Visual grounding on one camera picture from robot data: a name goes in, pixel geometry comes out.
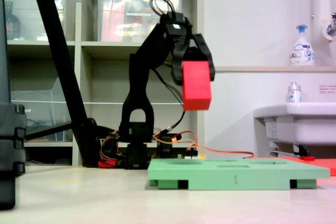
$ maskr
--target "green platform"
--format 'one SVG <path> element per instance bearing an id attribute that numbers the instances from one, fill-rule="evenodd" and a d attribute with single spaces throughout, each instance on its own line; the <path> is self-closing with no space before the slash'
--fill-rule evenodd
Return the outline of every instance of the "green platform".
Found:
<path id="1" fill-rule="evenodd" d="M 189 190 L 316 188 L 330 171 L 286 159 L 152 159 L 150 186 Z"/>

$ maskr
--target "floor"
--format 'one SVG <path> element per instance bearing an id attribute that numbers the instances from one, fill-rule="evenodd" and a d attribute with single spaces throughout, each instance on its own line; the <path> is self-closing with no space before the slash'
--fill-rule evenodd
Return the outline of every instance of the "floor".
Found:
<path id="1" fill-rule="evenodd" d="M 27 169 L 1 224 L 336 223 L 336 177 L 309 190 L 188 191 L 149 188 L 145 170 Z"/>

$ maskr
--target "faucet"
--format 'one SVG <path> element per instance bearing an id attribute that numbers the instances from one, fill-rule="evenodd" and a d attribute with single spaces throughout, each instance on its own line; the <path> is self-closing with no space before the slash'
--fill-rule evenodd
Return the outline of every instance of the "faucet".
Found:
<path id="1" fill-rule="evenodd" d="M 331 14 L 331 18 L 332 18 L 334 24 L 329 25 L 329 26 L 327 27 L 327 34 L 328 34 L 329 36 L 332 36 L 332 37 L 333 37 L 333 36 L 336 35 L 336 13 L 332 13 L 332 14 Z"/>

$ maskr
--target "plastic storage bin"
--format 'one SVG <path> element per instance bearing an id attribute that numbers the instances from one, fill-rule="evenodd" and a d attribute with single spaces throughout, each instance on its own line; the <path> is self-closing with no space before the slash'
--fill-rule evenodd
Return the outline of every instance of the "plastic storage bin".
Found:
<path id="1" fill-rule="evenodd" d="M 98 41 L 143 42 L 159 17 L 149 6 L 150 0 L 98 0 Z M 182 0 L 171 0 L 177 12 Z M 166 3 L 157 4 L 164 12 Z"/>
<path id="2" fill-rule="evenodd" d="M 27 133 L 70 121 L 64 94 L 57 78 L 51 90 L 12 91 L 12 103 L 22 104 L 27 116 Z M 72 130 L 41 137 L 36 141 L 72 141 Z"/>
<path id="3" fill-rule="evenodd" d="M 74 40 L 75 0 L 55 0 L 66 40 Z M 36 0 L 5 0 L 9 40 L 48 41 Z"/>

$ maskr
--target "bottle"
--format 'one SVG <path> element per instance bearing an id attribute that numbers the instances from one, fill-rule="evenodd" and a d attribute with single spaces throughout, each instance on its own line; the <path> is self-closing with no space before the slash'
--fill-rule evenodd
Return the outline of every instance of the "bottle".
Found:
<path id="1" fill-rule="evenodd" d="M 296 29 L 299 30 L 299 39 L 294 44 L 294 48 L 289 58 L 290 66 L 314 66 L 315 54 L 305 34 L 305 29 L 308 26 L 299 25 Z"/>
<path id="2" fill-rule="evenodd" d="M 288 86 L 288 102 L 302 102 L 301 86 L 296 82 L 291 82 Z"/>
<path id="3" fill-rule="evenodd" d="M 13 2 L 5 1 L 6 35 L 8 40 L 19 39 L 21 25 L 19 19 L 13 15 Z"/>

